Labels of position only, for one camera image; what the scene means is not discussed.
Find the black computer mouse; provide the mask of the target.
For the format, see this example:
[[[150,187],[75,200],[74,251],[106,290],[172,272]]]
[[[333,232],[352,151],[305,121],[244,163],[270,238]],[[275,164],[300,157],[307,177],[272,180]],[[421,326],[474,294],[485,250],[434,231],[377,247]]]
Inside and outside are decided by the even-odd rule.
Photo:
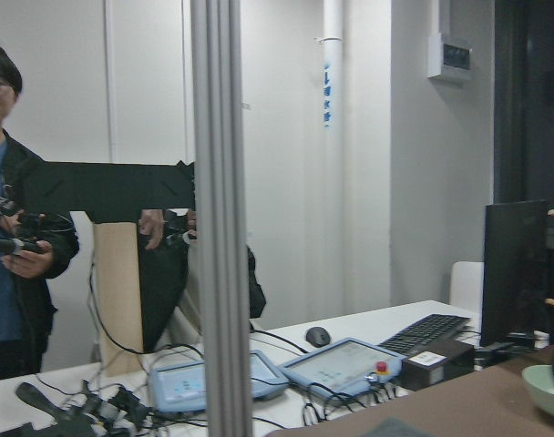
[[[331,336],[327,329],[314,326],[305,332],[305,340],[315,348],[322,348],[331,343]]]

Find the cardboard box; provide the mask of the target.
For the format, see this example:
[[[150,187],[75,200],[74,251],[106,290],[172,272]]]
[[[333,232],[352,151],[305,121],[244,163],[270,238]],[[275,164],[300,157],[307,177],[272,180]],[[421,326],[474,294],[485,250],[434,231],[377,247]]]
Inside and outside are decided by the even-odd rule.
[[[98,315],[103,323],[99,349],[108,377],[140,370],[143,352],[136,225],[93,226]]]

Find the blue teach pendant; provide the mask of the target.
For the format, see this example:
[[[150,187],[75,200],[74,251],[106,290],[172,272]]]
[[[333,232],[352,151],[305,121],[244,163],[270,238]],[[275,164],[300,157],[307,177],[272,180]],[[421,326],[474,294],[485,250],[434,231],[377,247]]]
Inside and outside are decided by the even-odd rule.
[[[288,378],[262,352],[250,352],[251,396],[269,400],[281,395]],[[153,407],[160,412],[204,412],[207,408],[204,361],[192,361],[153,370],[149,374]]]
[[[292,384],[321,400],[345,401],[383,385],[402,371],[406,356],[344,338],[279,366]]]

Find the black keyboard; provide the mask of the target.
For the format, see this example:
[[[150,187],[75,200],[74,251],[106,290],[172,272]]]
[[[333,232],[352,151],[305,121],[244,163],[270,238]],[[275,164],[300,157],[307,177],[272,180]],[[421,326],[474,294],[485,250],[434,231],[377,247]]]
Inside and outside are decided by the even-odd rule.
[[[378,344],[379,347],[405,356],[413,356],[436,340],[452,338],[463,330],[470,318],[430,314]]]

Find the black box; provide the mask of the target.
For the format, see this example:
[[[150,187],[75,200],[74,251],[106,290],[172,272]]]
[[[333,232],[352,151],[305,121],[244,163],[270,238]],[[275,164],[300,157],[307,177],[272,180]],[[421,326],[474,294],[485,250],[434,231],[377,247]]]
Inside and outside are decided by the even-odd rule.
[[[419,391],[474,370],[475,347],[459,340],[438,340],[403,360],[399,385]]]

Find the black computer monitor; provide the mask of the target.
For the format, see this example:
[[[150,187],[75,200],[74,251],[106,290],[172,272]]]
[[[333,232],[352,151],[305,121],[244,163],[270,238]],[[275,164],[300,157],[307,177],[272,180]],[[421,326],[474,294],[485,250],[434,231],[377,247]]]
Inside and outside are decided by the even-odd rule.
[[[548,202],[486,206],[480,344],[532,340],[547,328]]]

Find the person in black jacket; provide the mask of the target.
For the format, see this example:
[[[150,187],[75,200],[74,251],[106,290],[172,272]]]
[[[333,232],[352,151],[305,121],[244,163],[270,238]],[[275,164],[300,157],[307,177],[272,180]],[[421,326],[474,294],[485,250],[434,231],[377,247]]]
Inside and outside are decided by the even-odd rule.
[[[69,213],[22,209],[21,170],[40,157],[4,129],[23,88],[0,46],[0,380],[37,373],[56,308],[47,285],[79,250]]]

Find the green ceramic bowl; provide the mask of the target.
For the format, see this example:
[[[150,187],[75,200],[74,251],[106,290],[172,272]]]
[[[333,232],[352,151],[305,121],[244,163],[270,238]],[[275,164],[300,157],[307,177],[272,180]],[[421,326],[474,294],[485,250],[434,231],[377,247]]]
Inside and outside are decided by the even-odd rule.
[[[522,371],[522,378],[530,399],[541,411],[554,417],[553,366],[549,364],[528,366]]]

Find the aluminium frame post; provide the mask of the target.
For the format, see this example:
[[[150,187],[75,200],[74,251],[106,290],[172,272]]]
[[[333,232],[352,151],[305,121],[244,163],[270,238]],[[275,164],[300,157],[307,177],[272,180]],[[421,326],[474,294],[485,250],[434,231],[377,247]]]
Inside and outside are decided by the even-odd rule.
[[[191,5],[197,252],[211,436],[252,434],[240,5]]]

